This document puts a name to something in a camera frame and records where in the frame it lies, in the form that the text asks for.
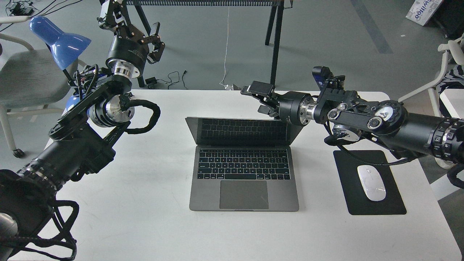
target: laptop screen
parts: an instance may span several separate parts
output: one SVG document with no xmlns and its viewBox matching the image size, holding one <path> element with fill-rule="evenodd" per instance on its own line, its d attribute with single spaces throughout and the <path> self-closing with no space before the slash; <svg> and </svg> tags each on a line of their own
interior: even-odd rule
<svg viewBox="0 0 464 261">
<path fill-rule="evenodd" d="M 278 120 L 187 117 L 198 145 L 290 145 L 300 126 Z"/>
</svg>

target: gray floor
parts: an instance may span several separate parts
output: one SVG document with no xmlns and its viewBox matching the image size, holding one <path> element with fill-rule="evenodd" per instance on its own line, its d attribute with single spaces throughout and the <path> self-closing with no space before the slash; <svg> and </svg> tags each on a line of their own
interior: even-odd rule
<svg viewBox="0 0 464 261">
<path fill-rule="evenodd" d="M 7 2 L 0 0 L 0 7 Z M 35 6 L 41 9 L 50 2 L 42 0 Z M 383 91 L 392 99 L 430 82 L 440 68 L 441 54 L 437 47 L 447 39 L 433 23 L 420 26 L 407 20 L 405 15 L 411 4 L 412 1 L 401 0 L 295 1 L 294 8 L 284 12 L 277 89 L 317 90 L 311 76 L 312 67 L 317 65 L 328 66 L 337 75 L 345 74 L 347 90 Z M 228 8 L 144 7 L 144 10 L 151 23 L 161 22 L 160 36 L 166 43 L 161 61 L 147 64 L 144 76 L 168 80 L 170 72 L 187 70 L 184 80 L 188 89 L 221 90 L 223 86 L 218 83 L 224 74 Z M 142 29 L 134 8 L 130 7 L 129 12 L 132 22 Z M 99 14 L 98 1 L 86 0 L 48 18 L 65 32 L 92 39 L 80 58 L 88 64 L 104 65 L 113 36 L 98 27 Z M 225 84 L 244 86 L 253 80 L 269 81 L 272 46 L 264 46 L 268 18 L 268 7 L 230 8 Z M 36 48 L 44 46 L 29 31 L 27 23 L 13 25 L 4 33 L 22 37 Z M 16 45 L 1 43 L 6 54 L 0 60 L 21 50 Z M 180 82 L 171 88 L 183 89 L 183 85 Z M 412 112 L 432 113 L 424 94 L 407 100 L 405 105 Z M 57 106 L 63 107 L 64 101 Z M 32 117 L 13 118 L 17 145 L 27 156 L 14 158 L 0 133 L 1 167 L 17 170 L 40 153 L 57 118 L 58 115 L 42 115 L 33 122 Z M 433 159 L 424 158 L 421 163 L 430 182 L 444 173 Z M 461 249 L 464 249 L 463 200 L 462 191 L 458 191 L 439 201 Z"/>
</svg>

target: black mouse pad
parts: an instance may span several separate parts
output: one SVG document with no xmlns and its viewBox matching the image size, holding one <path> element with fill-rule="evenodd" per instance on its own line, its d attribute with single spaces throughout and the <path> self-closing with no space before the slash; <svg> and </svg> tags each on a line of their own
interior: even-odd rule
<svg viewBox="0 0 464 261">
<path fill-rule="evenodd" d="M 352 150 L 354 155 L 369 162 L 387 162 L 381 150 Z M 389 166 L 374 166 L 380 173 L 387 195 L 381 201 L 367 198 L 358 176 L 358 166 L 368 165 L 347 153 L 335 150 L 335 163 L 345 194 L 348 212 L 352 215 L 404 215 L 406 207 L 401 199 L 395 179 Z"/>
</svg>

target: trackpad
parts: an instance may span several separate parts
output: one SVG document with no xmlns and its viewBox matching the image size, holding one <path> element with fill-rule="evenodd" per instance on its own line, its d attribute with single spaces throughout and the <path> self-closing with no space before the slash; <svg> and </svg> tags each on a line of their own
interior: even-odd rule
<svg viewBox="0 0 464 261">
<path fill-rule="evenodd" d="M 266 181 L 222 180 L 220 209 L 269 209 Z"/>
</svg>

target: chair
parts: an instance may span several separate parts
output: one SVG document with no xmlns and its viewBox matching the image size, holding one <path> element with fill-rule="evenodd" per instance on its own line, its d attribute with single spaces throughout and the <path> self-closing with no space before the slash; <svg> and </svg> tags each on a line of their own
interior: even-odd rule
<svg viewBox="0 0 464 261">
<path fill-rule="evenodd" d="M 461 46 L 463 46 L 464 41 L 463 37 L 458 38 L 456 40 L 449 40 L 447 44 L 440 44 L 438 46 L 438 51 L 443 52 L 442 60 L 441 60 L 441 69 L 438 76 L 428 84 L 423 85 L 422 87 L 417 88 L 416 90 L 402 96 L 398 99 L 399 102 L 406 100 L 422 91 L 427 90 L 430 96 L 430 102 L 432 103 L 433 114 L 437 117 L 441 117 L 441 113 L 439 110 L 438 105 L 438 92 L 436 90 L 436 86 L 441 82 L 445 74 L 448 72 L 448 67 L 450 64 L 450 53 L 454 59 L 454 61 L 459 65 L 464 65 L 464 53 L 459 46 L 459 42 L 461 42 Z"/>
<path fill-rule="evenodd" d="M 0 18 L 0 24 L 24 22 L 26 16 Z M 67 78 L 57 67 L 48 49 L 34 50 L 22 39 L 0 33 L 0 39 L 23 45 L 27 51 L 13 54 L 0 71 L 0 123 L 8 148 L 15 157 L 24 156 L 13 138 L 8 118 L 48 113 L 63 113 L 63 109 L 48 108 L 69 92 Z M 77 60 L 68 71 L 77 69 Z M 11 109 L 41 106 L 41 109 L 11 111 Z"/>
</svg>

